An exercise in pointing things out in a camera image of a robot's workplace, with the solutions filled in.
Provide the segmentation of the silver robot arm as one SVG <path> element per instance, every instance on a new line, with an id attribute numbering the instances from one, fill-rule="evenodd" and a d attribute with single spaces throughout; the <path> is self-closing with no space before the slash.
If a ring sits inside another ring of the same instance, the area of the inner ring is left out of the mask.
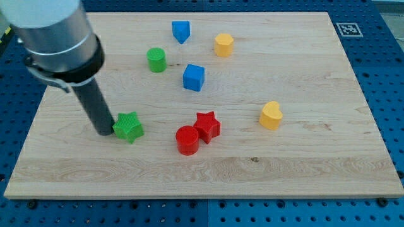
<path id="1" fill-rule="evenodd" d="M 28 52 L 39 81 L 69 91 L 91 82 L 104 52 L 80 0 L 1 0 L 1 12 Z"/>

